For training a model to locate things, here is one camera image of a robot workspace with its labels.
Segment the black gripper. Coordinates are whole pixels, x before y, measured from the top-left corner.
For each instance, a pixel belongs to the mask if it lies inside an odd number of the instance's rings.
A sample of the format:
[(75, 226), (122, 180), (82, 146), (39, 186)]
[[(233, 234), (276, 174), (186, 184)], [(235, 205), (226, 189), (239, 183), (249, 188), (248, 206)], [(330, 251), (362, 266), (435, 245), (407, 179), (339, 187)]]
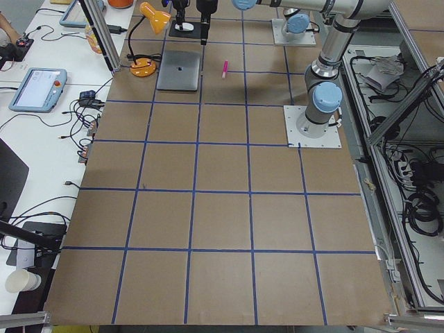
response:
[(197, 0), (196, 8), (200, 13), (200, 45), (206, 45), (210, 30), (211, 15), (217, 11), (218, 0)]
[(184, 30), (185, 11), (189, 4), (190, 0), (173, 0), (173, 8), (176, 10), (176, 21), (181, 22), (180, 24), (176, 22), (175, 29), (177, 31)]

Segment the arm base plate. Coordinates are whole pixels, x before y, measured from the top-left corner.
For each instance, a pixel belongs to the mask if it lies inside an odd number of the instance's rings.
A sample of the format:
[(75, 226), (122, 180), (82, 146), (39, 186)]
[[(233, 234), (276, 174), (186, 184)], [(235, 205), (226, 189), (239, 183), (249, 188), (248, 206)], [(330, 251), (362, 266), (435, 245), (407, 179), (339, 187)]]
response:
[(311, 24), (307, 29), (295, 33), (291, 30), (290, 24), (285, 19), (272, 19), (274, 45), (278, 46), (306, 46), (315, 47), (316, 39), (312, 31), (309, 31)]
[(285, 105), (284, 120), (289, 148), (342, 148), (335, 116), (317, 125), (306, 119), (304, 105)]

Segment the person hand at desk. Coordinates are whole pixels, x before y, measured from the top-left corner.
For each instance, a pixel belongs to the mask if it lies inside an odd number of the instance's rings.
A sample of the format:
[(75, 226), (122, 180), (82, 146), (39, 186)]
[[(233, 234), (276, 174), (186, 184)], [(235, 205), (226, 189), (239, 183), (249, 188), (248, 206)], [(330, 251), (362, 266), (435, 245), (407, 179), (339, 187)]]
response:
[(0, 47), (6, 47), (10, 43), (16, 43), (21, 38), (21, 35), (12, 27), (10, 21), (0, 13), (0, 29), (1, 39)]

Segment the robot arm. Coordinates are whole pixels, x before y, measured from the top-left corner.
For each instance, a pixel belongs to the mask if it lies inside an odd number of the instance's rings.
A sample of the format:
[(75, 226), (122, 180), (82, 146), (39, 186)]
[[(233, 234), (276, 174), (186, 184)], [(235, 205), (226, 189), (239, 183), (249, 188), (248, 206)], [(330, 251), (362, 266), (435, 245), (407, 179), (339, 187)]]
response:
[[(196, 8), (200, 13), (199, 22), (186, 20), (186, 8), (191, 1), (162, 1), (162, 5), (167, 7), (170, 2), (176, 10), (176, 19), (173, 20), (169, 30), (169, 37), (200, 39), (201, 44), (205, 44), (210, 30), (211, 15), (217, 11), (218, 1), (196, 2)], [(279, 35), (289, 39), (296, 35), (315, 31), (309, 27), (311, 24), (309, 13), (301, 9), (286, 9), (284, 10), (284, 19), (273, 19), (271, 22), (272, 27), (277, 29)]]
[(387, 0), (232, 2), (239, 10), (249, 10), (256, 5), (263, 5), (271, 8), (295, 8), (335, 14), (333, 25), (318, 58), (305, 72), (309, 103), (305, 113), (297, 120), (297, 131), (302, 136), (318, 139), (325, 135), (330, 118), (339, 109), (343, 98), (341, 89), (334, 82), (339, 74), (343, 54), (359, 23), (387, 10), (390, 3)]

